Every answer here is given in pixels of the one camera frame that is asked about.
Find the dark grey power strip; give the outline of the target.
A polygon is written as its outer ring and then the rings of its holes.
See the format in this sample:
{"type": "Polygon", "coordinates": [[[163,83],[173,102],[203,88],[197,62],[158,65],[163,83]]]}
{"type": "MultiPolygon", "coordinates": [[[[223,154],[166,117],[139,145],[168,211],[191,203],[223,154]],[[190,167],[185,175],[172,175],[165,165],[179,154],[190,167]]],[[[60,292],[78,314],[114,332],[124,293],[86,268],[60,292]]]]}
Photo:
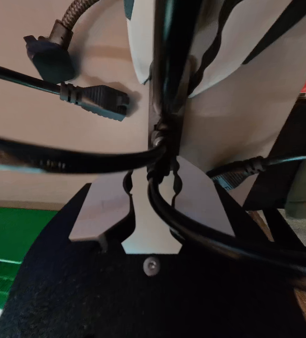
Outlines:
{"type": "Polygon", "coordinates": [[[192,75],[190,49],[203,1],[155,1],[149,77],[148,148],[164,154],[148,167],[167,176],[179,154],[192,75]]]}

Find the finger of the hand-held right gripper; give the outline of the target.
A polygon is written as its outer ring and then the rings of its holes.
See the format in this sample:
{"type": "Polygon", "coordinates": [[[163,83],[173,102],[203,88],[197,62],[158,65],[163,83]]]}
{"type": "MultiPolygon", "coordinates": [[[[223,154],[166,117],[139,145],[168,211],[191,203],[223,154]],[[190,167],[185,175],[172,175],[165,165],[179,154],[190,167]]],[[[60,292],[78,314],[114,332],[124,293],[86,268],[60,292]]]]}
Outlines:
{"type": "Polygon", "coordinates": [[[128,0],[128,38],[139,83],[150,78],[153,60],[155,0],[128,0]]]}
{"type": "Polygon", "coordinates": [[[237,70],[288,6],[284,0],[237,1],[228,7],[226,19],[219,20],[218,51],[200,71],[200,80],[190,89],[192,98],[237,70]]]}

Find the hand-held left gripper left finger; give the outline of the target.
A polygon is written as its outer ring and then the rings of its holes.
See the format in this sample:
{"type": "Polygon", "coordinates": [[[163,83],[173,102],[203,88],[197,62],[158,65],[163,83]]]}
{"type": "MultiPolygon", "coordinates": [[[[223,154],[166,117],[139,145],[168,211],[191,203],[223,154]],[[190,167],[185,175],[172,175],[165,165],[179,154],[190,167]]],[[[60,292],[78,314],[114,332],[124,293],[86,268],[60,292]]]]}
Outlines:
{"type": "Polygon", "coordinates": [[[103,251],[135,230],[133,171],[103,174],[92,183],[69,235],[71,242],[95,241],[103,251]]]}

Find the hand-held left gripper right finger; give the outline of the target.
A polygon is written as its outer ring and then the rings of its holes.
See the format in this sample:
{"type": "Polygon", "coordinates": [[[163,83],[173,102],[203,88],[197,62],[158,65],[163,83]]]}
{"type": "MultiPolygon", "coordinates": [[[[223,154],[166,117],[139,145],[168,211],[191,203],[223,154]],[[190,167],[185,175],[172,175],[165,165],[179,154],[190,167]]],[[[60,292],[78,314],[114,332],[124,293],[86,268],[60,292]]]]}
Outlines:
{"type": "Polygon", "coordinates": [[[213,181],[188,160],[177,156],[177,173],[182,181],[174,207],[190,219],[207,228],[235,236],[213,181]]]}

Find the green plastic bin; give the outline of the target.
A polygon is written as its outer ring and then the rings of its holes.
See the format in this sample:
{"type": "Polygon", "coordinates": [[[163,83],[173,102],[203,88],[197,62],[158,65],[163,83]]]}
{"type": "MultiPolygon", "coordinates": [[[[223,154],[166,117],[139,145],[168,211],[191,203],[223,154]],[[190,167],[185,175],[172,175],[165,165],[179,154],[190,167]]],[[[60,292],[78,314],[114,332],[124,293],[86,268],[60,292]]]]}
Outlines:
{"type": "Polygon", "coordinates": [[[0,316],[30,246],[57,211],[0,208],[0,316]]]}

